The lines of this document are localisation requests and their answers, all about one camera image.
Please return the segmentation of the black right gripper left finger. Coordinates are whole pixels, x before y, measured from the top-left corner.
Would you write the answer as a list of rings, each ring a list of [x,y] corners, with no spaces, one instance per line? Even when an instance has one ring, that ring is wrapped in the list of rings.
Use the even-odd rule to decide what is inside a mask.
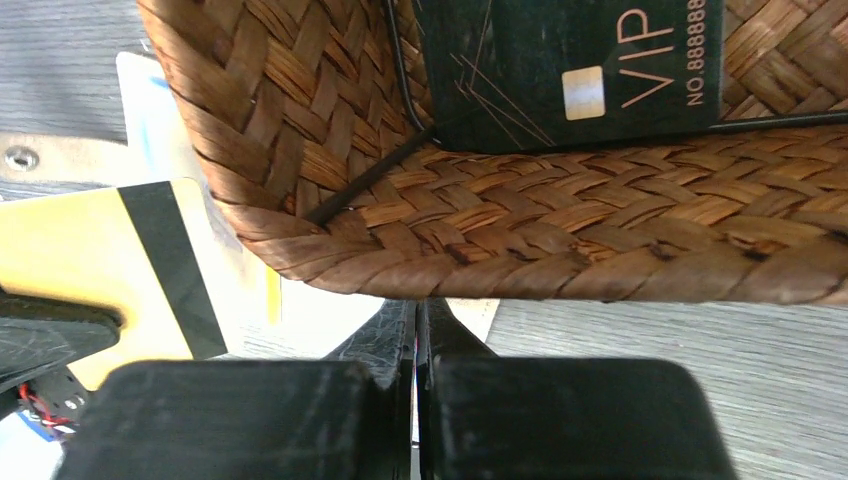
[[[406,479],[415,308],[388,300],[315,360],[145,361],[112,372],[60,479]]]

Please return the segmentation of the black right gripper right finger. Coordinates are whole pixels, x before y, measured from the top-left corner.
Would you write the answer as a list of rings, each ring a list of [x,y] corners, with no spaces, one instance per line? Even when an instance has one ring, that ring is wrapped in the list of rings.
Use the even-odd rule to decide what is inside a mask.
[[[424,479],[733,479],[708,399],[651,358],[500,357],[443,299],[417,307]]]

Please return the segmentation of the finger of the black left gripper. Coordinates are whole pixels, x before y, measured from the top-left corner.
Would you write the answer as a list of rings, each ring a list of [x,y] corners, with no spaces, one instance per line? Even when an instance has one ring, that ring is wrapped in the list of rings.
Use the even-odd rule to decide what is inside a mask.
[[[123,317],[109,307],[1,293],[1,392],[115,346]]]

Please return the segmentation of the beige leather card holder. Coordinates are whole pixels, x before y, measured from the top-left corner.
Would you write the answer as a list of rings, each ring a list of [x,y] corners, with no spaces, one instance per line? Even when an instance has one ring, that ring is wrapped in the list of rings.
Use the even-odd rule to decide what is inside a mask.
[[[241,246],[214,205],[158,63],[116,57],[127,142],[3,125],[1,178],[22,194],[170,186],[230,357],[318,357],[361,327],[381,299],[287,281]]]

